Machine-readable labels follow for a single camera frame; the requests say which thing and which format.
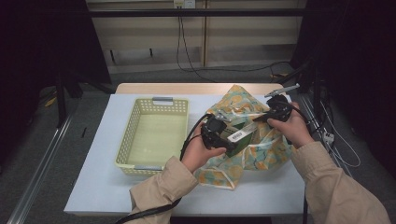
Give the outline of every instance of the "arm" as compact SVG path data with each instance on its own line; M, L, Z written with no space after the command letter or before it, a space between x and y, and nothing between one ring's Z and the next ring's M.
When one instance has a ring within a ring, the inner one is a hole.
M192 173L205 165L207 160L221 155L226 150L224 147L206 149L201 137L201 125L194 130L194 136L197 137L191 139L182 161L172 157L166 163L163 171L131 188L134 208L132 213L171 204L190 193L198 184ZM172 211L166 211L128 223L169 223L171 215Z
M268 123L298 148L291 160L306 184L315 223L390 223L382 203L334 164L297 112L292 111L287 122L268 119Z

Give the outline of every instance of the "basket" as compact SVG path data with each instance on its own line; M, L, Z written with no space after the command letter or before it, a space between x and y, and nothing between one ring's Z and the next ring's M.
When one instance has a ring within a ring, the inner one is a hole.
M137 98L115 163L127 175L155 175L187 137L189 101L172 97Z

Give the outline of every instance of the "beige sleeve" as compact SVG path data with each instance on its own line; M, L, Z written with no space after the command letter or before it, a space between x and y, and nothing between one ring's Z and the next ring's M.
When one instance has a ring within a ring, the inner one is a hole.
M198 181L183 163L172 157L163 171L131 188L132 214L170 204L188 194L197 184ZM127 223L169 223L171 215L172 210Z
M320 142L299 148L291 160L315 223L390 223L382 203L338 168Z

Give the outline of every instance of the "yellow and green cloth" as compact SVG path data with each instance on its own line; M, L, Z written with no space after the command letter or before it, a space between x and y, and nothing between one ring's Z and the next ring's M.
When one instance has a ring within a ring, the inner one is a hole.
M243 87L233 85L206 113L221 113L231 121L228 126L241 129L268 110ZM247 142L239 144L242 148L235 155L214 157L194 173L201 185L235 189L244 170L268 170L290 158L294 148L280 131L264 122L257 122L257 126L254 133L241 140Z

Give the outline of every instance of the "person's right hand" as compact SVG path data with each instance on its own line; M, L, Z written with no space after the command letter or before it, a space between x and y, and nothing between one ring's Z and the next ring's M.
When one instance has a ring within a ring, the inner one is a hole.
M299 108L297 103L292 102L291 104ZM268 119L267 123L281 131L296 148L315 141L306 129L303 117L301 117L301 115L295 110L291 111L290 118L286 122L276 119Z

